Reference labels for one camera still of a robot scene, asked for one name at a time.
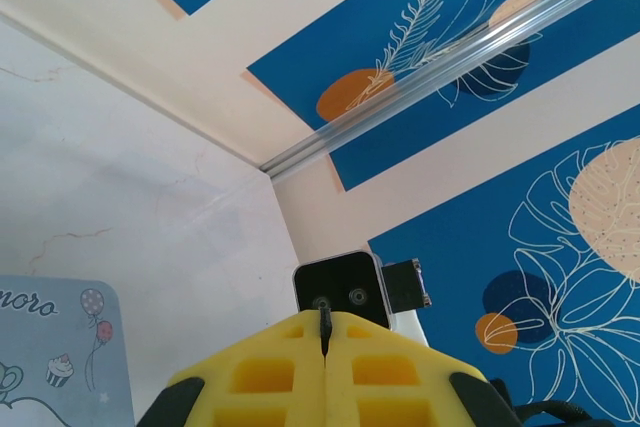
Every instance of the camera lens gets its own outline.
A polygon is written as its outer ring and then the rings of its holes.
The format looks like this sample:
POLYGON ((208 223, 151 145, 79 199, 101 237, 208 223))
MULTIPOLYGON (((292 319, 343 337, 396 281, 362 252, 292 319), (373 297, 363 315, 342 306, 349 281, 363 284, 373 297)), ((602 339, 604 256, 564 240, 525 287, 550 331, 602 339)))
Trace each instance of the camera lens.
POLYGON ((331 303, 329 302, 329 299, 323 296, 316 297, 313 300, 312 305, 314 309, 326 309, 327 307, 331 307, 331 303))
POLYGON ((354 305, 364 305, 367 303, 367 293, 364 289, 353 289, 349 292, 349 300, 354 305))

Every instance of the yellow foam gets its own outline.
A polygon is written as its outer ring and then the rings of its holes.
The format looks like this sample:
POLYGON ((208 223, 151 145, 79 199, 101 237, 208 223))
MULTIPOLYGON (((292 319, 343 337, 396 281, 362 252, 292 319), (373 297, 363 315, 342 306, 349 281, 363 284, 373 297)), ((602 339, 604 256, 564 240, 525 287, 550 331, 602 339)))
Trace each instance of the yellow foam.
POLYGON ((301 312, 180 372, 205 386, 187 427, 473 427, 449 384, 474 367, 357 316, 301 312))

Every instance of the transparent acrylic rod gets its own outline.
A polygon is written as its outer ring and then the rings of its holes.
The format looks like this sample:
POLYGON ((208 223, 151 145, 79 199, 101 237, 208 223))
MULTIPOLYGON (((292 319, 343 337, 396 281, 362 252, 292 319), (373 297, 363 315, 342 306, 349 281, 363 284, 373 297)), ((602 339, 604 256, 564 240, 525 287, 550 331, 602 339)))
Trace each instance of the transparent acrylic rod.
POLYGON ((274 182, 373 129, 454 82, 512 45, 592 0, 537 0, 514 16, 462 41, 449 53, 420 67, 392 87, 366 100, 260 168, 274 182))

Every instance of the teacup illustration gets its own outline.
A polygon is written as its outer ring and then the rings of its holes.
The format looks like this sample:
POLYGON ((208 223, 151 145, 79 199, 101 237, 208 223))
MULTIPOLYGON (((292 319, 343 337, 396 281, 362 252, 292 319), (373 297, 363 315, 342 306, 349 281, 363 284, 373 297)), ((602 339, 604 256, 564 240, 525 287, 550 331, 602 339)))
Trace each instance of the teacup illustration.
POLYGON ((7 394, 20 385, 22 376, 20 367, 7 367, 0 362, 0 402, 3 402, 7 394))

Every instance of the cupcake illustration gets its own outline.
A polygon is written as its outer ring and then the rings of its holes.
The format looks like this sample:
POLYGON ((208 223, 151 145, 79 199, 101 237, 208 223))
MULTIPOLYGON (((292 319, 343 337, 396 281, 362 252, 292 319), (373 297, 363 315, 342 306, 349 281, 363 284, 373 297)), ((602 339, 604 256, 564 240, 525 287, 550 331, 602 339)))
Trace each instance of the cupcake illustration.
POLYGON ((67 354, 61 355, 49 361, 47 369, 47 382, 53 387, 62 387, 73 375, 73 365, 67 354))

